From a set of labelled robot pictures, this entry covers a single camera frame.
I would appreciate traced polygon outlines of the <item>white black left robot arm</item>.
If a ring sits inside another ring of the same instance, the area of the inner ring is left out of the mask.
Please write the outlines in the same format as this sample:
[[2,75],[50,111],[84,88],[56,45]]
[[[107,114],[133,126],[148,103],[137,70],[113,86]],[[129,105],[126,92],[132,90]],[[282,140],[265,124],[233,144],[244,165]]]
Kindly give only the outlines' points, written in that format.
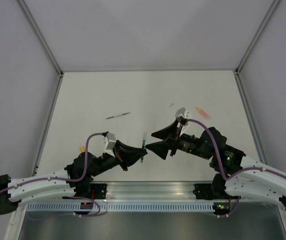
[[50,174],[28,178],[0,176],[0,215],[14,212],[19,206],[46,198],[90,198],[93,178],[119,166],[127,171],[141,157],[144,148],[131,147],[116,141],[113,148],[96,157],[82,152],[72,164]]

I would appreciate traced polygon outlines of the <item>orange highlighter pen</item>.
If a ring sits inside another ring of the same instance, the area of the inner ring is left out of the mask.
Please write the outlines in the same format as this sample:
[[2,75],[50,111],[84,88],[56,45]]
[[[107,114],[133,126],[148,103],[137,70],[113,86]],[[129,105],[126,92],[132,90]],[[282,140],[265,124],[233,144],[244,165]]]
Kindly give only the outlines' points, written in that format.
[[206,120],[210,120],[211,119],[210,115],[208,113],[206,113],[202,108],[196,107],[196,110]]

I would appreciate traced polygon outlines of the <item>green gel pen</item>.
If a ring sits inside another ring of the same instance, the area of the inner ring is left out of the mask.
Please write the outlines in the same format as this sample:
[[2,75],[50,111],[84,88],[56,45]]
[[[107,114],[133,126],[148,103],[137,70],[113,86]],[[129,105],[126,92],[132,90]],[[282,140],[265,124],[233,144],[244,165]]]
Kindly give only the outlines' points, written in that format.
[[[147,140],[147,132],[145,131],[143,133],[143,138],[142,138],[142,149],[145,149],[145,145],[146,145],[146,140]],[[142,156],[140,158],[140,162],[143,163],[144,157]]]

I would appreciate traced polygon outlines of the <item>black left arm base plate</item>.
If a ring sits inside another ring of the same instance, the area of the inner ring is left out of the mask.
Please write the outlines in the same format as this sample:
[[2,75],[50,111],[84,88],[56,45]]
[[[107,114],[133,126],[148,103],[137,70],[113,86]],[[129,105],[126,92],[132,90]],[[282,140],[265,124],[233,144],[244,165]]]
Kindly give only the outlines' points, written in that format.
[[73,183],[72,187],[61,189],[64,198],[83,197],[93,200],[104,200],[107,194],[105,183]]

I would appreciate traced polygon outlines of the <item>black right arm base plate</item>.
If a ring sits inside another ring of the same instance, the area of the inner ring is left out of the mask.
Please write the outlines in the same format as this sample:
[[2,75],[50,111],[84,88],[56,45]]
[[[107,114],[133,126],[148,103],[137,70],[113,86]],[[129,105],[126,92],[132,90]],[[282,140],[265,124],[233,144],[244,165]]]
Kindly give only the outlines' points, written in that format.
[[229,196],[225,192],[215,193],[211,189],[210,183],[196,183],[194,184],[194,190],[192,193],[195,195],[197,200],[236,200],[237,196]]

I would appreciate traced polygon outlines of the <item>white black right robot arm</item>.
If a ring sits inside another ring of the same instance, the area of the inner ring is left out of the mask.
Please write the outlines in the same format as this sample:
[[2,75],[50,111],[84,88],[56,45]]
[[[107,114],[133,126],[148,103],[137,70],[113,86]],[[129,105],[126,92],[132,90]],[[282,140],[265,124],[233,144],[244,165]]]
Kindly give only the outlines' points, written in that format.
[[227,138],[216,128],[184,118],[152,136],[159,141],[146,148],[163,160],[177,151],[209,160],[209,166],[217,172],[210,187],[215,198],[257,199],[286,211],[286,173],[227,145]]

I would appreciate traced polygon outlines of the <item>orange highlighter cap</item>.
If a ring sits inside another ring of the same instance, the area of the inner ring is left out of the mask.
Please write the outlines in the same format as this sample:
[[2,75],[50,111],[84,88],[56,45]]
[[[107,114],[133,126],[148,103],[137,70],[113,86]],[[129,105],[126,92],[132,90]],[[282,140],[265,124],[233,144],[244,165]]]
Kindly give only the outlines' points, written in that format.
[[80,146],[80,151],[83,153],[85,152],[85,147],[84,146]]

